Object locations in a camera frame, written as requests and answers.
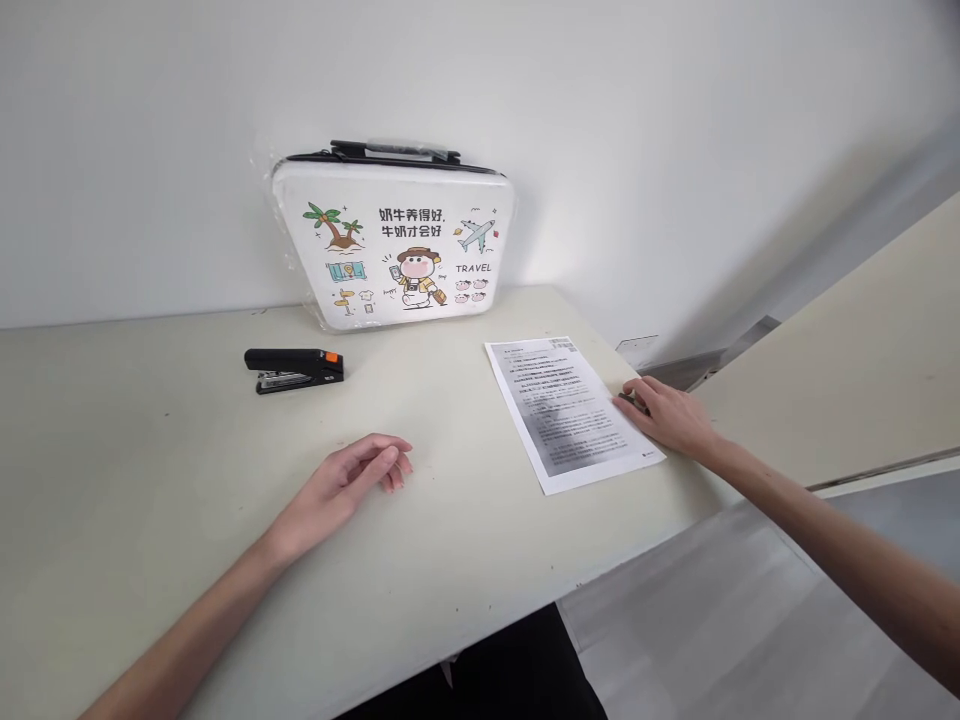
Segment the dark clothing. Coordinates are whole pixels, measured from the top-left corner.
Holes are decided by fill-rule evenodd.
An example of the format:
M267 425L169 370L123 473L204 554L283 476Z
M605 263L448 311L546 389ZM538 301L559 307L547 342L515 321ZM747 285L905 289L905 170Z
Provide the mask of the dark clothing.
M607 717L553 604L467 648L450 672L452 688L435 665L339 720Z

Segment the desk surface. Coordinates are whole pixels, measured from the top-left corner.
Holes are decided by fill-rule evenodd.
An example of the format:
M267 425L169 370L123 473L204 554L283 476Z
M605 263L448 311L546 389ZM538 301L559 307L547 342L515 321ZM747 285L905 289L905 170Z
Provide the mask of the desk surface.
M334 716L735 499L676 457L545 497L483 343L554 335L613 391L633 374L544 287L347 336L300 308L0 333L10 717L79 713L371 431L413 443L407 487L281 579L189 717ZM249 347L336 350L347 380L259 397Z

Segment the case handle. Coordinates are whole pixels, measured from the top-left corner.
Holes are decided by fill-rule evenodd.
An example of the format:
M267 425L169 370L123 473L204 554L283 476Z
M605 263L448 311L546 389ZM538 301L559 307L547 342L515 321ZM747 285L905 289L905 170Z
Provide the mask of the case handle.
M409 160L408 162L423 162L438 165L459 165L460 153L455 150L441 150L426 145L393 145L378 142L355 142L353 140L331 140L330 152L341 160L366 160L367 152L384 153L389 155L416 155L429 156L429 160Z

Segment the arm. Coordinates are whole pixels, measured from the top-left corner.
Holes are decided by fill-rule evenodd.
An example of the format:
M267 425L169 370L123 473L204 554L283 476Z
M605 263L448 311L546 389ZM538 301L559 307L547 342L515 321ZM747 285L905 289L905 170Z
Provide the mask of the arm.
M283 571L340 529L378 482L403 487L411 449L368 435L328 456L263 537L80 720L177 717Z
M614 398L640 430L730 483L960 698L960 586L721 437L692 396L649 377L628 381L623 391L650 411Z

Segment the forearm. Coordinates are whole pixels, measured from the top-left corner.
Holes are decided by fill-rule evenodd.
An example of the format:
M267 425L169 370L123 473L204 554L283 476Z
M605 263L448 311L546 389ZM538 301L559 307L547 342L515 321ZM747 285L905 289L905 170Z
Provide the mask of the forearm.
M254 543L81 720L177 717L289 562Z
M698 459L780 526L877 625L960 698L960 586L722 441Z

